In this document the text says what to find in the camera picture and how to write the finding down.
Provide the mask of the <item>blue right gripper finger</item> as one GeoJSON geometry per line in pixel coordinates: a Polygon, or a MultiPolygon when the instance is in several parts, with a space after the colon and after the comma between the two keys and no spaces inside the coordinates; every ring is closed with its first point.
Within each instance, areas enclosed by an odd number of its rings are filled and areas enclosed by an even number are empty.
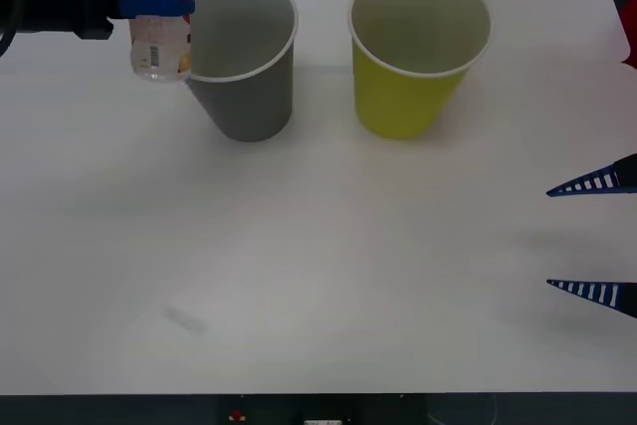
{"type": "Polygon", "coordinates": [[[628,282],[581,282],[548,279],[546,282],[573,296],[637,318],[637,284],[628,282]]]}
{"type": "Polygon", "coordinates": [[[612,164],[562,183],[547,196],[636,193],[636,157],[633,153],[612,164]]]}

